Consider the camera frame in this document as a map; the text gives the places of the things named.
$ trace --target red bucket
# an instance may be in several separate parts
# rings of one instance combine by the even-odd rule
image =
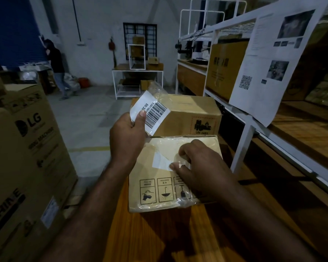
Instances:
[[[80,88],[88,88],[90,87],[90,81],[88,78],[81,77],[78,79],[78,82],[80,84]]]

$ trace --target barcode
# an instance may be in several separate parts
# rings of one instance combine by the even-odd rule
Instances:
[[[251,77],[250,76],[243,75],[242,80],[241,80],[241,83],[239,84],[239,87],[240,88],[243,88],[245,90],[248,90],[249,89],[250,82],[251,82]]]
[[[159,102],[156,102],[152,108],[147,112],[146,125],[153,128],[157,121],[161,118],[167,108]]]

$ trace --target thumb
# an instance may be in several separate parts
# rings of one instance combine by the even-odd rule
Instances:
[[[195,187],[195,179],[194,176],[186,166],[181,165],[179,166],[178,162],[171,163],[169,167],[176,173],[178,174],[184,182],[189,186],[189,187]]]
[[[144,131],[144,123],[146,121],[146,111],[141,110],[135,119],[135,128],[141,129]]]

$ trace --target person in black hoodie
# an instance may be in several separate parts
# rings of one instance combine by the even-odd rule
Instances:
[[[53,77],[55,79],[55,82],[58,86],[58,88],[62,92],[62,98],[60,100],[68,99],[68,95],[66,92],[66,88],[69,88],[73,93],[72,95],[76,95],[76,92],[73,91],[71,86],[64,81],[64,67],[62,64],[62,56],[59,49],[55,48],[53,42],[50,39],[44,40],[44,46],[46,48],[46,54],[48,57],[48,60],[51,61],[51,67],[53,69]]]

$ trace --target yellow floor line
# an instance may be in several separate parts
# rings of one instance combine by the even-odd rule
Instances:
[[[70,148],[68,152],[100,152],[100,151],[109,151],[109,146],[96,146],[96,147],[82,147],[82,148]]]

